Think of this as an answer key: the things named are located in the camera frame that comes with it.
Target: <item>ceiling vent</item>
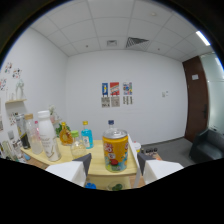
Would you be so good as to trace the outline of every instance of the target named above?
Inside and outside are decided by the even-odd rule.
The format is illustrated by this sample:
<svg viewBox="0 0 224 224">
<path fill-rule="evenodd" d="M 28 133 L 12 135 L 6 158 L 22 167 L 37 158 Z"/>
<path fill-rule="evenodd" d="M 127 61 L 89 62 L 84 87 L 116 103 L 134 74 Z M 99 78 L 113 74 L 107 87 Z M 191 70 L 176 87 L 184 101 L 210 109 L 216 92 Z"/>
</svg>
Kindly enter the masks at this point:
<svg viewBox="0 0 224 224">
<path fill-rule="evenodd" d="M 108 47 L 114 47 L 114 46 L 117 46 L 117 41 L 116 41 L 116 40 L 108 40 L 108 41 L 107 41 L 107 46 L 108 46 Z"/>
<path fill-rule="evenodd" d="M 149 42 L 150 42 L 149 40 L 129 37 L 126 44 L 126 49 L 147 51 Z"/>
</svg>

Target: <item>gray floor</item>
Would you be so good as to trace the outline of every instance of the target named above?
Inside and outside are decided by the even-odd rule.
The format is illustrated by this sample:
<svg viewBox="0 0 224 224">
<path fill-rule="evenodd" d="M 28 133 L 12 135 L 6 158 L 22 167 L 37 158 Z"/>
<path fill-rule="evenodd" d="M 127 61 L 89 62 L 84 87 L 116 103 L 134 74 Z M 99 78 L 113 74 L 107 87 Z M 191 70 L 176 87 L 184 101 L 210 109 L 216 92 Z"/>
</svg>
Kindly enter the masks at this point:
<svg viewBox="0 0 224 224">
<path fill-rule="evenodd" d="M 196 164 L 189 158 L 192 143 L 185 138 L 179 138 L 162 143 L 142 145 L 146 149 L 158 149 L 158 154 L 164 161 L 180 163 L 183 167 Z"/>
</svg>

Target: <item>ceiling light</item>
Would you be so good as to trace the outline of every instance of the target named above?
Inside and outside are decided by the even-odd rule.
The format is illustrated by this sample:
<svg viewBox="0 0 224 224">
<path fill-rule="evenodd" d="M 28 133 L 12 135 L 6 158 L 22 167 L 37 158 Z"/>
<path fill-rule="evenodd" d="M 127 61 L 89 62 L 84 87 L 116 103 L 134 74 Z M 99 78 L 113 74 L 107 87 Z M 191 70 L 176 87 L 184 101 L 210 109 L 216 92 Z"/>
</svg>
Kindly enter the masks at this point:
<svg viewBox="0 0 224 224">
<path fill-rule="evenodd" d="M 204 37 L 204 35 L 200 31 L 197 31 L 196 34 L 203 40 L 206 46 L 210 45 L 208 40 Z"/>
</svg>

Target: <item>white wall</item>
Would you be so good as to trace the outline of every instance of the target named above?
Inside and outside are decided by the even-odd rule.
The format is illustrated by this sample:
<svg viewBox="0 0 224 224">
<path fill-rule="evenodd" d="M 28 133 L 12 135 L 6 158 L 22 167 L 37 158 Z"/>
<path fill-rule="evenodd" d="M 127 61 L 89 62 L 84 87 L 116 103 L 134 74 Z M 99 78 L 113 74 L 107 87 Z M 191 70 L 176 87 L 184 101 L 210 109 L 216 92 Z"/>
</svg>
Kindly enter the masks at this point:
<svg viewBox="0 0 224 224">
<path fill-rule="evenodd" d="M 121 106 L 102 108 L 102 83 L 120 82 Z M 133 105 L 123 104 L 122 84 L 132 81 Z M 162 97 L 162 92 L 169 95 Z M 141 144 L 183 137 L 187 121 L 187 88 L 181 62 L 141 51 L 116 50 L 80 54 L 68 59 L 67 123 L 81 131 L 89 121 L 93 138 L 101 139 L 108 120 Z"/>
<path fill-rule="evenodd" d="M 4 72 L 7 62 L 12 62 L 10 74 Z M 1 68 L 1 78 L 7 78 L 8 92 L 15 92 L 17 80 L 12 78 L 14 68 L 22 70 L 24 93 L 27 101 L 6 104 L 6 91 L 0 91 L 1 111 L 4 131 L 0 132 L 0 142 L 8 139 L 7 132 L 13 130 L 18 138 L 16 125 L 10 126 L 8 114 L 11 112 L 33 113 L 56 106 L 58 115 L 66 119 L 65 74 L 67 56 L 48 39 L 33 29 L 27 29 L 11 48 Z"/>
</svg>

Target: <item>ceiling tile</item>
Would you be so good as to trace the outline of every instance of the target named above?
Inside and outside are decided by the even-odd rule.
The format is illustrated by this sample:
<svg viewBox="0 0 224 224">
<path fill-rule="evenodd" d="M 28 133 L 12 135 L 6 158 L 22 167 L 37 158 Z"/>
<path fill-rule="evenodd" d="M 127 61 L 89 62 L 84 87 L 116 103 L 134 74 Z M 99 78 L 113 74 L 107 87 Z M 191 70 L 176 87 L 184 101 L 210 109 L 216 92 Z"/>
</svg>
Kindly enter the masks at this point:
<svg viewBox="0 0 224 224">
<path fill-rule="evenodd" d="M 184 38 L 194 33 L 192 28 L 176 16 L 172 16 L 165 27 Z"/>
<path fill-rule="evenodd" d="M 178 43 L 175 46 L 175 48 L 179 51 L 182 51 L 185 54 L 188 54 L 188 53 L 196 50 L 196 48 L 186 40 L 182 40 L 180 43 Z"/>
<path fill-rule="evenodd" d="M 31 25 L 32 28 L 37 27 L 41 22 L 43 22 L 47 17 L 45 16 L 41 16 L 40 18 L 38 18 L 36 21 L 34 21 Z"/>
<path fill-rule="evenodd" d="M 94 19 L 98 36 L 127 36 L 129 19 L 101 18 Z"/>
<path fill-rule="evenodd" d="M 197 52 L 198 52 L 198 55 L 202 55 L 202 54 L 214 52 L 214 50 L 211 46 L 204 46 L 202 48 L 198 48 Z"/>
<path fill-rule="evenodd" d="M 182 58 L 180 58 L 180 61 L 181 61 L 181 62 L 184 62 L 184 61 L 187 61 L 187 60 L 189 60 L 189 59 L 191 59 L 191 57 L 188 56 L 188 55 L 185 55 L 185 56 L 183 56 Z"/>
<path fill-rule="evenodd" d="M 174 58 L 176 60 L 180 60 L 180 58 L 182 58 L 183 56 L 185 56 L 184 53 L 172 48 L 171 50 L 169 50 L 165 56 L 168 56 L 168 57 L 171 57 L 171 58 Z"/>
<path fill-rule="evenodd" d="M 91 19 L 86 2 L 73 4 L 50 16 L 50 19 L 61 29 L 74 23 Z"/>
<path fill-rule="evenodd" d="M 195 50 L 195 51 L 188 53 L 187 55 L 190 56 L 190 58 L 194 58 L 195 56 L 198 56 L 198 52 Z"/>
<path fill-rule="evenodd" d="M 76 23 L 63 28 L 61 31 L 71 42 L 96 37 L 92 20 Z"/>
<path fill-rule="evenodd" d="M 163 26 L 172 13 L 148 2 L 136 1 L 132 18 L 141 19 Z"/>
<path fill-rule="evenodd" d="M 55 33 L 52 33 L 47 38 L 58 47 L 61 47 L 69 43 L 68 39 L 64 36 L 64 34 L 60 30 L 56 31 Z"/>
<path fill-rule="evenodd" d="M 49 19 L 43 20 L 35 29 L 46 37 L 58 30 L 57 26 Z"/>
<path fill-rule="evenodd" d="M 93 18 L 130 17 L 134 0 L 88 0 Z"/>
<path fill-rule="evenodd" d="M 186 40 L 193 44 L 196 48 L 203 48 L 206 46 L 196 33 L 191 34 L 186 38 Z"/>
<path fill-rule="evenodd" d="M 185 24 L 187 24 L 194 32 L 198 30 L 188 19 L 185 19 L 185 17 L 183 17 L 179 13 L 175 12 L 174 15 L 182 20 Z"/>
<path fill-rule="evenodd" d="M 97 38 L 87 39 L 87 40 L 81 40 L 77 41 L 75 43 L 72 43 L 75 47 L 75 49 L 79 53 L 86 53 L 91 51 L 99 51 L 100 45 Z"/>
<path fill-rule="evenodd" d="M 107 46 L 108 40 L 116 40 L 117 46 Z M 118 36 L 111 36 L 111 37 L 99 37 L 100 47 L 102 50 L 118 50 L 118 49 L 125 49 L 127 44 L 127 37 L 118 37 Z"/>
<path fill-rule="evenodd" d="M 161 27 L 143 20 L 132 19 L 128 31 L 129 37 L 152 40 L 161 30 Z"/>
<path fill-rule="evenodd" d="M 155 41 L 169 45 L 171 47 L 178 44 L 181 40 L 183 40 L 182 37 L 166 28 L 162 28 L 158 36 L 155 38 Z"/>
<path fill-rule="evenodd" d="M 170 46 L 153 41 L 149 45 L 148 52 L 164 55 L 170 48 Z"/>
<path fill-rule="evenodd" d="M 60 47 L 60 49 L 67 55 L 67 56 L 73 56 L 78 54 L 78 51 L 75 50 L 74 46 L 72 44 L 67 44 L 63 47 Z"/>
<path fill-rule="evenodd" d="M 53 9 L 50 10 L 49 12 L 47 12 L 47 13 L 45 14 L 45 16 L 48 16 L 48 17 L 49 17 L 49 16 L 53 15 L 54 13 L 56 13 L 56 12 L 58 12 L 58 11 L 64 9 L 64 8 L 66 8 L 66 7 L 69 7 L 69 6 L 73 5 L 74 3 L 75 3 L 75 1 L 70 1 L 70 2 L 68 2 L 68 3 L 61 4 L 61 5 L 59 5 L 59 6 L 55 7 L 55 8 L 53 8 Z"/>
</svg>

